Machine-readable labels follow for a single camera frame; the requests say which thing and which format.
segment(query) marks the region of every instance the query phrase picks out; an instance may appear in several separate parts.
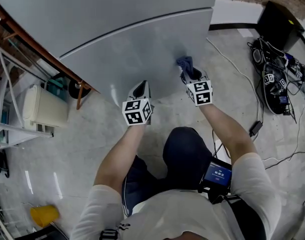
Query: gray panel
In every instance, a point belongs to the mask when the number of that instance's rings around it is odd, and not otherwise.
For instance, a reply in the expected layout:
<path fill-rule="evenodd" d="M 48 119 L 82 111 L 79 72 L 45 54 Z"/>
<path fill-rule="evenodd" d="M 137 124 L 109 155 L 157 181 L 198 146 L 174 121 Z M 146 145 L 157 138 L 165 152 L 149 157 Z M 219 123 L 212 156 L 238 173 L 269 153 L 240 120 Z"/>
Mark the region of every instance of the gray panel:
<path fill-rule="evenodd" d="M 185 90 L 176 59 L 189 55 L 198 65 L 213 9 L 145 21 L 99 38 L 60 61 L 118 106 L 129 90 L 148 80 L 152 99 Z"/>
<path fill-rule="evenodd" d="M 212 7 L 215 0 L 0 0 L 55 57 L 121 27 L 169 13 Z"/>

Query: power adapter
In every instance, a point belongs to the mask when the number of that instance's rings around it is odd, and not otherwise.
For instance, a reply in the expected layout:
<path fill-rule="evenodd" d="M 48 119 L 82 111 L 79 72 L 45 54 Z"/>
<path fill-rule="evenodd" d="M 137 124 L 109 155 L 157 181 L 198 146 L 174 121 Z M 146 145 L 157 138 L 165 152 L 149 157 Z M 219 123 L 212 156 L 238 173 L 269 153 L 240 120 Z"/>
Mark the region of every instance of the power adapter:
<path fill-rule="evenodd" d="M 263 124 L 261 121 L 255 122 L 249 130 L 250 137 L 255 136 L 259 132 L 261 127 L 263 127 Z"/>

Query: dark blue pants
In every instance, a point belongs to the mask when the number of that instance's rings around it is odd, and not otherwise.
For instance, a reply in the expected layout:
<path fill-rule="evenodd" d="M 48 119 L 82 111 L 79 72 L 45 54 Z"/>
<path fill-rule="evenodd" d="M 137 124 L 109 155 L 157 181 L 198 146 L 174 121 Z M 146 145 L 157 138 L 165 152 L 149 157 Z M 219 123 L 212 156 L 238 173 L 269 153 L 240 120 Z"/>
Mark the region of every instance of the dark blue pants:
<path fill-rule="evenodd" d="M 177 127 L 171 131 L 162 157 L 168 168 L 167 176 L 163 179 L 156 179 L 148 172 L 146 163 L 135 157 L 122 188 L 127 216 L 132 214 L 135 205 L 160 192 L 197 190 L 212 153 L 193 128 Z"/>

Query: gray floor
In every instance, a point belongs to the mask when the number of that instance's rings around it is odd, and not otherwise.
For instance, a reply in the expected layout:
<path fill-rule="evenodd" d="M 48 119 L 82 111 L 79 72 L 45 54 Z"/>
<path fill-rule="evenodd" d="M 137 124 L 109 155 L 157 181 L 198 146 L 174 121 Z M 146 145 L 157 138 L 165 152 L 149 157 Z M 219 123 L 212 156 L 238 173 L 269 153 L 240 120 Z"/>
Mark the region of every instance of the gray floor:
<path fill-rule="evenodd" d="M 236 29 L 210 31 L 208 38 L 248 75 L 258 83 L 247 42 L 254 37 L 242 37 Z M 305 46 L 298 41 L 290 53 L 305 64 Z M 250 83 L 226 61 L 207 41 L 203 61 L 213 86 L 213 103 L 236 119 L 245 129 L 256 120 L 257 102 Z M 305 107 L 299 93 L 291 98 L 297 120 Z M 167 169 L 161 158 L 166 138 L 178 126 L 190 126 L 202 136 L 213 151 L 212 129 L 201 112 L 182 92 L 153 102 L 152 125 L 147 127 L 139 149 L 148 169 L 163 177 Z M 0 175 L 0 199 L 9 220 L 17 221 L 17 234 L 31 231 L 34 224 L 29 217 L 31 205 L 55 204 L 60 212 L 58 225 L 69 234 L 78 221 L 97 168 L 110 148 L 127 128 L 120 108 L 108 103 L 92 92 L 83 100 L 80 110 L 72 100 L 67 129 L 56 129 L 54 138 L 37 138 L 23 143 L 20 148 L 8 149 L 10 178 Z M 272 115 L 264 110 L 263 128 L 255 141 L 263 158 L 284 158 L 294 152 L 297 144 L 298 124 L 290 116 Z M 297 151 L 305 150 L 305 109 L 300 120 Z M 270 159 L 267 166 L 276 163 Z M 28 171 L 31 188 L 26 173 Z M 283 201 L 282 217 L 274 239 L 291 238 L 302 219 L 305 201 L 305 154 L 294 156 L 267 170 Z"/>

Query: bin lid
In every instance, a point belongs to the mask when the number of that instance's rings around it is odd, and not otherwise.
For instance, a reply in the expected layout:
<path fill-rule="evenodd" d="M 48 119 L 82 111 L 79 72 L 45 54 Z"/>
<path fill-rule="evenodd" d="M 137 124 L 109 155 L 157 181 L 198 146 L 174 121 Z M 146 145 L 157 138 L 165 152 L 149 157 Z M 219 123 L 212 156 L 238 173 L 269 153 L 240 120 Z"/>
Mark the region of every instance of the bin lid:
<path fill-rule="evenodd" d="M 41 87 L 36 84 L 27 90 L 22 109 L 22 117 L 25 121 L 36 120 L 41 92 Z"/>

